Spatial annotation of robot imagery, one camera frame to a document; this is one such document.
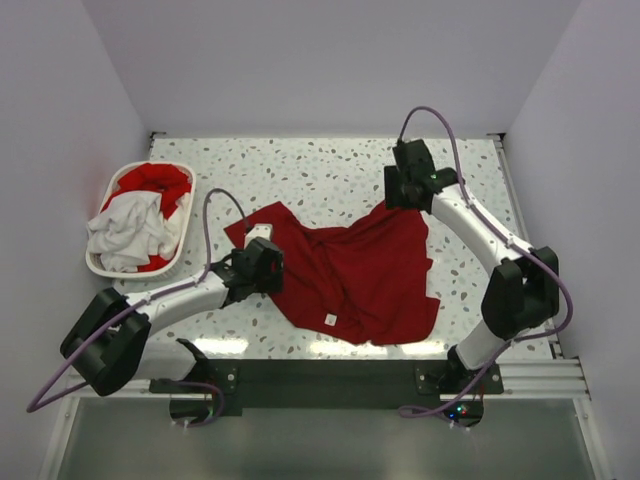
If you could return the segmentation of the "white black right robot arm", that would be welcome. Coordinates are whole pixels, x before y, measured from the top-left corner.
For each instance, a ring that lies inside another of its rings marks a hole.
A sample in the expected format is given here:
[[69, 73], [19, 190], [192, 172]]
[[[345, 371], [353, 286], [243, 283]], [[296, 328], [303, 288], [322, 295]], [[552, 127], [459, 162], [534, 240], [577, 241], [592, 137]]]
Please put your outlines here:
[[481, 320], [450, 355], [448, 386], [469, 392], [496, 352], [559, 311], [559, 262], [548, 248], [533, 248], [513, 234], [466, 188], [451, 167], [437, 169], [422, 140], [399, 140], [393, 166], [384, 168], [385, 206], [425, 212], [455, 233], [489, 276]]

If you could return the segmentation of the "dark red t-shirt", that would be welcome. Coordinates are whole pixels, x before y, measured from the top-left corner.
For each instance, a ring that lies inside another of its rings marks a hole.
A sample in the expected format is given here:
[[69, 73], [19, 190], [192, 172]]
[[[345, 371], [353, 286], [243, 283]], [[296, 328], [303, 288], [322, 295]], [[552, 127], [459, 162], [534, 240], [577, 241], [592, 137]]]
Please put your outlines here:
[[273, 303], [295, 327], [352, 344], [422, 341], [439, 300], [427, 294], [429, 229], [415, 210], [378, 204], [348, 227], [310, 228], [282, 203], [252, 213], [284, 253], [283, 289]]

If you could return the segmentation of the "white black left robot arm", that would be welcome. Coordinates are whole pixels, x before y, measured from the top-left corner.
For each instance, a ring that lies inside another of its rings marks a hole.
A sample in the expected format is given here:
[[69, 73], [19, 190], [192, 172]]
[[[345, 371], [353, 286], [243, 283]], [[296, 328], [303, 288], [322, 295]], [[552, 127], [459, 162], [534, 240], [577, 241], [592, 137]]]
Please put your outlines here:
[[93, 391], [109, 396], [134, 379], [171, 379], [185, 392], [200, 390], [207, 368], [190, 343], [164, 350], [147, 342], [194, 315], [223, 309], [257, 293], [283, 288], [284, 253], [255, 238], [210, 264], [205, 275], [145, 292], [99, 292], [62, 341], [60, 352]]

